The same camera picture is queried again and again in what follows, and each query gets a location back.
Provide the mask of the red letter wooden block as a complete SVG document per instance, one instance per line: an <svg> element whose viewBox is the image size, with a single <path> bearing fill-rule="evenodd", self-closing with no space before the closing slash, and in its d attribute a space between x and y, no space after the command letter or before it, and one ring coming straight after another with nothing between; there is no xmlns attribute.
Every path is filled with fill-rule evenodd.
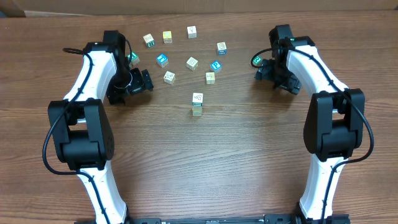
<svg viewBox="0 0 398 224"><path fill-rule="evenodd" d="M203 94L202 93L193 93L192 105L193 106L203 106Z"/></svg>

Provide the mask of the blue H letter block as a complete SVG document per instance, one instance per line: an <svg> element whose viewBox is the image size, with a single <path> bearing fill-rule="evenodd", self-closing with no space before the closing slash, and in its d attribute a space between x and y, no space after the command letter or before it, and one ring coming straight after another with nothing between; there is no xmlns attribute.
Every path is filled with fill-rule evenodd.
<svg viewBox="0 0 398 224"><path fill-rule="evenodd" d="M202 116L203 107L202 106L193 106L192 107L192 115L193 116Z"/></svg>

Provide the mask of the blue P letter block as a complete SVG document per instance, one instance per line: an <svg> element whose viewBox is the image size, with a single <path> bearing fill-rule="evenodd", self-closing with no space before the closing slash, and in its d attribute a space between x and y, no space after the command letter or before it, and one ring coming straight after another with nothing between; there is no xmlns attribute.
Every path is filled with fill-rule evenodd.
<svg viewBox="0 0 398 224"><path fill-rule="evenodd" d="M219 63L219 61L215 60L211 63L210 68L212 72L220 73L220 71L222 70L222 65Z"/></svg>

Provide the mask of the yellow side pineapple block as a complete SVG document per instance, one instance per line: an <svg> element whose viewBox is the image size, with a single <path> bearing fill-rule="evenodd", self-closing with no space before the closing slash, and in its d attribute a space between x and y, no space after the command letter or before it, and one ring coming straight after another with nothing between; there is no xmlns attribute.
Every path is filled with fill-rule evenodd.
<svg viewBox="0 0 398 224"><path fill-rule="evenodd" d="M215 73L214 72L206 72L205 77L206 77L207 85L215 84Z"/></svg>

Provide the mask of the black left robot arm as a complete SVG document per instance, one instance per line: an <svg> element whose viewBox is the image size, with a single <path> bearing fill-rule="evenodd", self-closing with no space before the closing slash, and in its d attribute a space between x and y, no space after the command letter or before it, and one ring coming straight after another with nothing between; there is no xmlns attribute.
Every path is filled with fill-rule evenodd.
<svg viewBox="0 0 398 224"><path fill-rule="evenodd" d="M52 139L59 161L69 167L66 175L78 176L85 186L95 210L93 223L133 222L113 175L114 136L103 105L105 99L112 105L124 103L125 97L154 88L147 70L131 67L129 49L129 41L117 30L106 30L101 42L89 42L81 50L65 48L64 52L82 55L83 66L72 89L48 107L44 165L63 175L47 160Z"/></svg>

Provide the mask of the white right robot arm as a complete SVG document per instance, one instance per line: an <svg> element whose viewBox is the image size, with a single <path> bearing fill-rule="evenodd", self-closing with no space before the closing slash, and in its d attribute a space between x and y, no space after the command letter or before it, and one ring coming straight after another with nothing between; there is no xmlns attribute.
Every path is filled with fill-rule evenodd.
<svg viewBox="0 0 398 224"><path fill-rule="evenodd" d="M339 81L318 54L308 36L294 37L288 24L269 32L272 57L251 66L257 80L270 80L275 89L298 94L305 89L310 106L303 140L311 154L303 195L291 215L265 215L265 223L349 223L348 215L333 214L338 179L369 127L364 116L364 93Z"/></svg>

